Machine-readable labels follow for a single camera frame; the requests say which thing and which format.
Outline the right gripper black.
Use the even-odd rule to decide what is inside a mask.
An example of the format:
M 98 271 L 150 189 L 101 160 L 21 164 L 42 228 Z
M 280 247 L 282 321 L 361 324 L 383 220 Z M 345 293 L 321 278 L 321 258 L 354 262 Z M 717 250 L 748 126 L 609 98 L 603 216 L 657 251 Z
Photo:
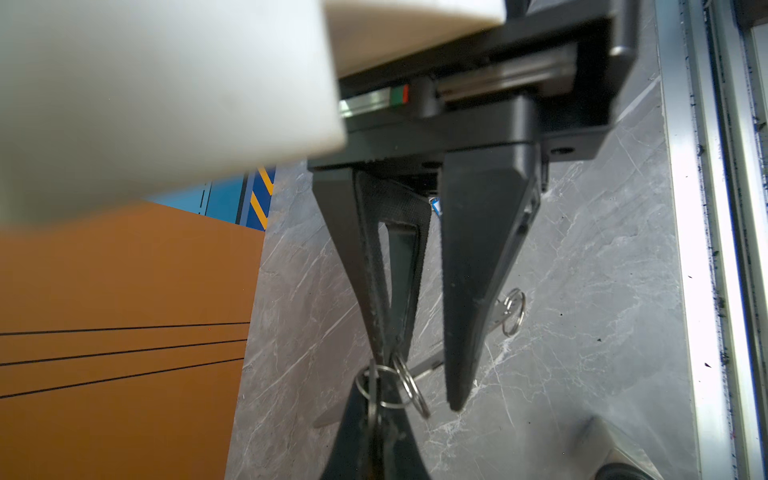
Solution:
M 406 100 L 348 117 L 347 146 L 310 160 L 311 171 L 414 173 L 418 158 L 462 151 L 440 174 L 445 384 L 456 412 L 527 233 L 538 146 L 556 162 L 599 152 L 637 57 L 638 16 L 635 1 L 567 1 L 340 81 L 346 100 L 380 90 Z

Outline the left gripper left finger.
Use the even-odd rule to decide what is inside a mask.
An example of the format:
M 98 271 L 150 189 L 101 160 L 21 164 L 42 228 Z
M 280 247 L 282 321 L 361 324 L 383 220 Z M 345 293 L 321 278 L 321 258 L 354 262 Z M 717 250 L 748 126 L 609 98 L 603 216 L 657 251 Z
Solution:
M 380 451 L 378 435 L 379 380 L 361 381 L 365 397 L 354 383 L 321 479 L 378 479 Z

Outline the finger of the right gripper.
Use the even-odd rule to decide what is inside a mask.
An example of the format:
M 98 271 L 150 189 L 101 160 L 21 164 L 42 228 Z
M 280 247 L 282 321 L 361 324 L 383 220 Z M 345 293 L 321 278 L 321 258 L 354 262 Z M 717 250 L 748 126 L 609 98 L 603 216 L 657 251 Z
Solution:
M 354 168 L 317 170 L 313 194 L 360 307 L 373 357 L 408 358 L 431 221 L 427 200 Z

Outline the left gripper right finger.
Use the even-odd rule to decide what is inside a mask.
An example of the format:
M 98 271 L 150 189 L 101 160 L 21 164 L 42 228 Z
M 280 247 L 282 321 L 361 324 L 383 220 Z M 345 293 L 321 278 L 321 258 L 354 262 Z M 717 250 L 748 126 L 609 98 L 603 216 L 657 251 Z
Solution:
M 400 404 L 398 379 L 379 374 L 379 478 L 429 479 L 405 409 L 385 407 Z

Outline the perforated metal ring disc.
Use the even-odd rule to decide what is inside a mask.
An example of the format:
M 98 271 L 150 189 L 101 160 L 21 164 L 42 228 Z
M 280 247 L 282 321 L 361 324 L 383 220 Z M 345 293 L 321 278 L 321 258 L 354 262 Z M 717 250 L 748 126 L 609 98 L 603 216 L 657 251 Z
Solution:
M 526 316 L 526 302 L 526 295 L 519 288 L 512 289 L 504 301 L 497 301 L 492 309 L 491 322 L 486 328 L 485 335 L 488 335 L 497 328 L 501 328 L 502 333 L 507 338 L 514 337 Z M 397 360 L 394 368 L 377 366 L 376 369 L 378 371 L 393 374 L 407 395 L 404 403 L 380 401 L 380 406 L 389 409 L 404 409 L 408 405 L 413 404 L 423 418 L 429 418 L 431 415 L 430 410 L 416 381 L 443 367 L 444 363 L 445 350 L 442 349 L 413 368 L 407 367 L 402 360 Z M 313 422 L 312 427 L 323 428 L 340 422 L 343 417 L 344 408 L 345 404 L 343 402 L 337 402 L 319 415 Z

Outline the blue key tag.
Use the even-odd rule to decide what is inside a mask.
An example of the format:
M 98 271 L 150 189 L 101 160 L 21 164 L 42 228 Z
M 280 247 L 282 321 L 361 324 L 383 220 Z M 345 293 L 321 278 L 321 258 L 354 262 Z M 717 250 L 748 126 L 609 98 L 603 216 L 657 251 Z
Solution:
M 437 215 L 438 218 L 442 217 L 442 207 L 440 203 L 439 197 L 430 197 L 429 198 L 429 204 L 433 210 L 433 212 Z

